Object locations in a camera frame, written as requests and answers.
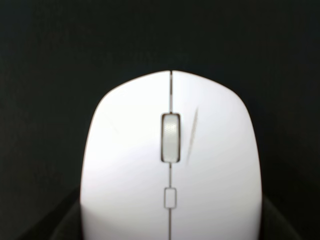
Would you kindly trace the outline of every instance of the small rectangular button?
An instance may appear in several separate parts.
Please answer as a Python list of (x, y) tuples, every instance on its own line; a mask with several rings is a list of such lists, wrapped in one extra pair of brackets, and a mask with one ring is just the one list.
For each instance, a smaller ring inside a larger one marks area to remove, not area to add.
[(173, 187), (164, 189), (164, 207), (166, 209), (174, 209), (177, 205), (177, 190)]

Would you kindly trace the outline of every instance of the right mouse button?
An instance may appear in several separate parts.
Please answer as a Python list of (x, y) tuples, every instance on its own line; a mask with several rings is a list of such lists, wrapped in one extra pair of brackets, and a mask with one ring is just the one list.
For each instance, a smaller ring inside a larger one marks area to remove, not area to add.
[(172, 239), (257, 240), (261, 177), (245, 105), (230, 89), (189, 73), (173, 71), (172, 89), (172, 109), (181, 116)]

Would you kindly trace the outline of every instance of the white plastic surface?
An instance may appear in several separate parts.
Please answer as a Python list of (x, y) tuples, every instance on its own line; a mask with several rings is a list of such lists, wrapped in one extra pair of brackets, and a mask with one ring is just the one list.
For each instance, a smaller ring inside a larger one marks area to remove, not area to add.
[(170, 72), (140, 77), (99, 103), (86, 143), (81, 214), (85, 240), (165, 240), (161, 116), (169, 111)]
[[(123, 84), (98, 105), (89, 130), (80, 205), (85, 240), (167, 240), (161, 115), (170, 109), (170, 72)], [(261, 176), (248, 111), (228, 88), (173, 71), (180, 161), (171, 240), (257, 240)]]
[(176, 207), (177, 190), (172, 187), (167, 187), (164, 190), (164, 206), (167, 209), (174, 209)]
[(244, 103), (203, 77), (180, 71), (172, 77), (173, 112), (180, 114), (181, 125), (180, 162), (172, 165), (178, 194), (172, 240), (257, 240), (260, 165)]

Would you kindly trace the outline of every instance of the dark background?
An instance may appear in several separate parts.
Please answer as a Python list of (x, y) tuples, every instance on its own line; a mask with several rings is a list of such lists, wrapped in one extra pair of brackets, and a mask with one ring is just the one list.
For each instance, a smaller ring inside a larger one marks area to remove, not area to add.
[(319, 15), (318, 0), (1, 0), (0, 239), (79, 186), (100, 99), (163, 70), (241, 97), (264, 194), (320, 239)]

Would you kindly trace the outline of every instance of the wireless mouse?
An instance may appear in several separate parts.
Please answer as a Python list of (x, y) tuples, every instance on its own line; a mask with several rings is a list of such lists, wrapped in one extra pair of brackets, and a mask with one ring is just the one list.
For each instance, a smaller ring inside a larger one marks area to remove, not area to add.
[(116, 87), (93, 115), (80, 206), (85, 240), (257, 240), (261, 174), (244, 103), (181, 71)]

